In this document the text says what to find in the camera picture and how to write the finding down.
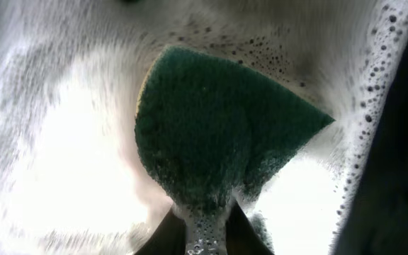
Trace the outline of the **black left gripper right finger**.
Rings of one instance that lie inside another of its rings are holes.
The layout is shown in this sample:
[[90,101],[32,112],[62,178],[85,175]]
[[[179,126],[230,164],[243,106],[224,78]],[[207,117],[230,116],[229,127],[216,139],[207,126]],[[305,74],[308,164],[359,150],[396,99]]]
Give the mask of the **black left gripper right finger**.
[[225,222],[228,255],[273,255],[255,233],[250,221],[237,202]]

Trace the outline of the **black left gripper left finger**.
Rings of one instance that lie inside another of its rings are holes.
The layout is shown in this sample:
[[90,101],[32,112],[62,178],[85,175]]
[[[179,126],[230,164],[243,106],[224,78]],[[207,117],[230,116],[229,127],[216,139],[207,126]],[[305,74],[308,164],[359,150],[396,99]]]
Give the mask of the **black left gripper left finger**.
[[135,255],[184,255],[185,249],[186,222],[171,208]]

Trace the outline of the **green and yellow sponge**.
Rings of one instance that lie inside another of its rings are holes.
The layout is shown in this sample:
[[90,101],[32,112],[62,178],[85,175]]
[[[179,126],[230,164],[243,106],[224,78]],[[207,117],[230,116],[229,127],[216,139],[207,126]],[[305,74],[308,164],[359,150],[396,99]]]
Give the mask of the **green and yellow sponge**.
[[240,63],[184,47],[155,60],[135,122],[147,173],[177,204],[213,213],[257,197],[333,118]]

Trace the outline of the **black rectangular soapy water tray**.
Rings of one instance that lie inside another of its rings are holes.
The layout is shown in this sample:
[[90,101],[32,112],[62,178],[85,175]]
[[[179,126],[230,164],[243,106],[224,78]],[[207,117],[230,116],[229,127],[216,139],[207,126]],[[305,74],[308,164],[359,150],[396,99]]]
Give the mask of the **black rectangular soapy water tray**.
[[[235,202],[273,254],[388,253],[361,210],[387,135],[408,0],[0,0],[0,254],[135,254],[168,211],[185,254],[227,254]],[[223,58],[333,118],[261,188],[212,213],[177,205],[135,139],[140,94],[168,47]]]

